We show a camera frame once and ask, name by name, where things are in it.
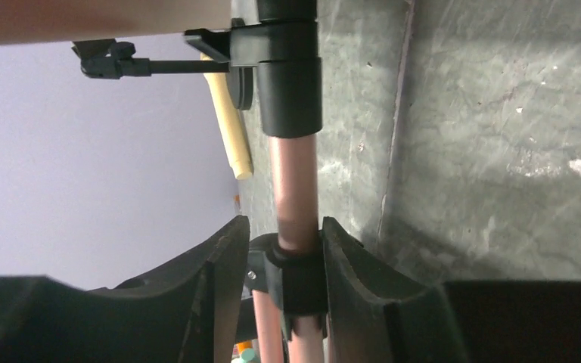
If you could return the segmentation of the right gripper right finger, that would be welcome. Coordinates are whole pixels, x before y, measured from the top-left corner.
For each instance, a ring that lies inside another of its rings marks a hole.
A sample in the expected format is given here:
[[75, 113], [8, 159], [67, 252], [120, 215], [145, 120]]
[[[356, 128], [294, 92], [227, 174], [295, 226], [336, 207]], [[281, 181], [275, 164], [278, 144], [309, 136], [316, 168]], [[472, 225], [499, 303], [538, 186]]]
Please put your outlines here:
[[581, 362], [581, 281], [419, 284], [322, 223], [335, 362]]

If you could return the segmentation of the black microphone stand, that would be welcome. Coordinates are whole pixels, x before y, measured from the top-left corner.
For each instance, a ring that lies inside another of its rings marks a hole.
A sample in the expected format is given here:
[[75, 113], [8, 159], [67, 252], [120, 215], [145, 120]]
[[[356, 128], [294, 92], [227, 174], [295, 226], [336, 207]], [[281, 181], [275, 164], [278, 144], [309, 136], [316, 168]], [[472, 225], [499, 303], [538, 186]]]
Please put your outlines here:
[[216, 60], [150, 60], [138, 58], [135, 45], [116, 39], [74, 42], [73, 52], [80, 59], [82, 73], [91, 79], [147, 77], [154, 74], [224, 73], [230, 99], [239, 110], [253, 102], [253, 71], [231, 67]]

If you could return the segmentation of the pink music stand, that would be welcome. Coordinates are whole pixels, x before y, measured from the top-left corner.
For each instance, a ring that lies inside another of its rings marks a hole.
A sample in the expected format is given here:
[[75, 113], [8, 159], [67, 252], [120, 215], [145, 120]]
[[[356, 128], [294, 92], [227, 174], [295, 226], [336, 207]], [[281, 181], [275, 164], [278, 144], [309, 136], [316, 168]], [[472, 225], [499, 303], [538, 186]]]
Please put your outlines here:
[[318, 235], [316, 135], [322, 61], [314, 1], [259, 1], [238, 25], [228, 1], [0, 1], [0, 45], [116, 39], [152, 61], [227, 62], [256, 72], [269, 138], [278, 233], [248, 242], [260, 255], [253, 292], [263, 362], [322, 362], [328, 315]]

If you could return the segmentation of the cream toy microphone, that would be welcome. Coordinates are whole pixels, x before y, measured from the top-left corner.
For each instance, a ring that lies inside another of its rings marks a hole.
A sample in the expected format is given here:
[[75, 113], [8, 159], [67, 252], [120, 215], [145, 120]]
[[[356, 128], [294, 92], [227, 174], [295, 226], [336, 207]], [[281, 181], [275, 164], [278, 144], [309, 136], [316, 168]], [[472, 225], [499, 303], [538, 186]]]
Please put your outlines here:
[[204, 73], [209, 86], [228, 164], [234, 177], [245, 180], [252, 176], [253, 165], [238, 109], [232, 103], [224, 73]]

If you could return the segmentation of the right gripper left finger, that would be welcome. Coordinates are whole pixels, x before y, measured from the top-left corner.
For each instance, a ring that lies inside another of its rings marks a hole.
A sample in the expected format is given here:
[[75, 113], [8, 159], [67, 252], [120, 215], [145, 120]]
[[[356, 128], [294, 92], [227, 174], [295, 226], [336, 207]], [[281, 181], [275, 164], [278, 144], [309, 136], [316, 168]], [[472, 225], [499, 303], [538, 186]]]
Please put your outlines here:
[[249, 237], [237, 216], [113, 289], [0, 277], [0, 362], [230, 361]]

